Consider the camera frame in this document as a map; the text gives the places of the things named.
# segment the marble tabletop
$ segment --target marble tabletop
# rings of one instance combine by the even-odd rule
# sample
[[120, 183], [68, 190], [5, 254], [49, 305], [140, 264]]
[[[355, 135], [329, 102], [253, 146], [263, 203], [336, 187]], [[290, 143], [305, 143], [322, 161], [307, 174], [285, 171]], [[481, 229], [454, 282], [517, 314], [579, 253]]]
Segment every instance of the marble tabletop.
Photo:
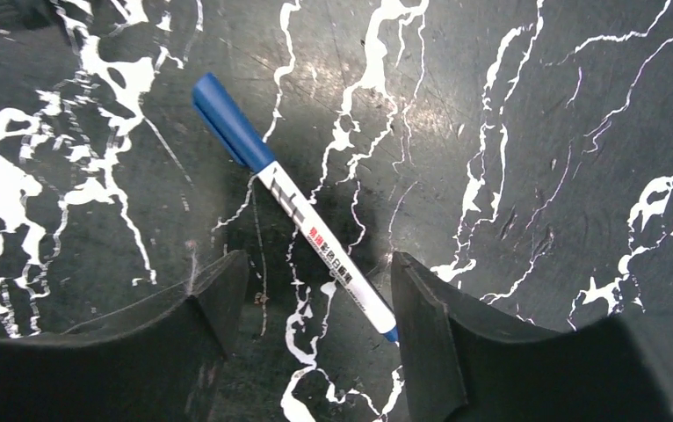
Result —
[[558, 331], [673, 312], [673, 0], [55, 10], [62, 27], [0, 30], [0, 337], [245, 249], [207, 420], [408, 420], [396, 348], [192, 109], [208, 71], [387, 299], [407, 251]]

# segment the marker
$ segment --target marker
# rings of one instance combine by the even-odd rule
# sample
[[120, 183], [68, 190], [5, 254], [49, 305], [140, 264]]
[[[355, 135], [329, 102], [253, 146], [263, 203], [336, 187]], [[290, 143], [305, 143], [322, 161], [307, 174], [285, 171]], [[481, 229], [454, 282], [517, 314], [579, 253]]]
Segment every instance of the marker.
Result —
[[204, 75], [194, 85], [192, 105], [233, 159], [257, 174], [375, 330], [396, 343], [399, 336], [394, 312], [355, 266], [213, 74]]

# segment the black plastic object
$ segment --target black plastic object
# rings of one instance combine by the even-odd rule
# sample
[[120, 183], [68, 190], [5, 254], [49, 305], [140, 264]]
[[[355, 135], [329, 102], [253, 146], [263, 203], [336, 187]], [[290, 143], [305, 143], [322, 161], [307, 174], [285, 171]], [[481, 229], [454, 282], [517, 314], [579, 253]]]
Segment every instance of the black plastic object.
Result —
[[62, 334], [0, 339], [0, 420], [208, 420], [248, 272], [235, 251]]
[[400, 252], [391, 284], [416, 422], [673, 420], [673, 315], [550, 331], [461, 293]]

